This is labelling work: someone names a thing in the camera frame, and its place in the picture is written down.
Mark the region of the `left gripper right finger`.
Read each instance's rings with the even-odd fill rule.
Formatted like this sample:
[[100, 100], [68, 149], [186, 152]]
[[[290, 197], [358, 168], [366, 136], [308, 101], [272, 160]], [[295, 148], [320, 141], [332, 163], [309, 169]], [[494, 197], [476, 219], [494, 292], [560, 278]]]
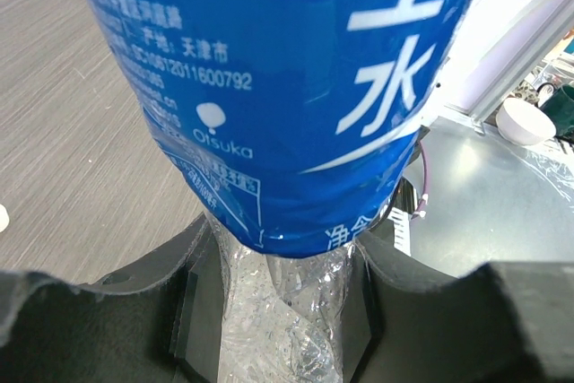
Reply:
[[352, 263], [346, 381], [572, 381], [572, 264], [492, 262], [456, 278], [370, 232]]

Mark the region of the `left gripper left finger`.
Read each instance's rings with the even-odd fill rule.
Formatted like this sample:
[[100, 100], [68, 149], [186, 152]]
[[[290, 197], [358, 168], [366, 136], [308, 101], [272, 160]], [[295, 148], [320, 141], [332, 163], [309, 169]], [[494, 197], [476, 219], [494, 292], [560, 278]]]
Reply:
[[95, 283], [3, 271], [1, 379], [214, 382], [224, 298], [204, 216]]

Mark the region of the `white bottle cap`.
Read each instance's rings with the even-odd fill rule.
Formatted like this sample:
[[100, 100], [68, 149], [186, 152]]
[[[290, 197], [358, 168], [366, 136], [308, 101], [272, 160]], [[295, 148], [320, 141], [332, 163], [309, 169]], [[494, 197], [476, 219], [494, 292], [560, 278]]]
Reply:
[[10, 223], [10, 216], [4, 205], [0, 205], [0, 232], [6, 230]]

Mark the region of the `blue label water bottle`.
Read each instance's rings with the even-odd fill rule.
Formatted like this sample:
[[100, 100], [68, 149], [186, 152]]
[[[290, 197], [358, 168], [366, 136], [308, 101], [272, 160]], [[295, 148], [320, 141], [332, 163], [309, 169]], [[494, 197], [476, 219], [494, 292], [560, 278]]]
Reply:
[[87, 0], [222, 262], [220, 378], [339, 382], [356, 240], [471, 0]]

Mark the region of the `white bowl on shelf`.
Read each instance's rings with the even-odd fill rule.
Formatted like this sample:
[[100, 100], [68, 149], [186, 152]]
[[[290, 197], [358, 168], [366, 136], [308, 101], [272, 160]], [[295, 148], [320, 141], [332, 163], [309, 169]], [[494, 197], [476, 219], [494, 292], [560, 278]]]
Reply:
[[537, 145], [556, 134], [554, 123], [540, 109], [521, 99], [505, 99], [495, 121], [499, 134], [520, 146]]

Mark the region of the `dark green mug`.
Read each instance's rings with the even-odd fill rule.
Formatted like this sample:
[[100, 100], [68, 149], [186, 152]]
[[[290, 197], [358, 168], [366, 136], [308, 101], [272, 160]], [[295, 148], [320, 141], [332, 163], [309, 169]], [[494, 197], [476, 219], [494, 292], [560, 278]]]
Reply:
[[537, 106], [553, 122], [556, 137], [573, 139], [573, 83], [547, 83], [539, 91]]

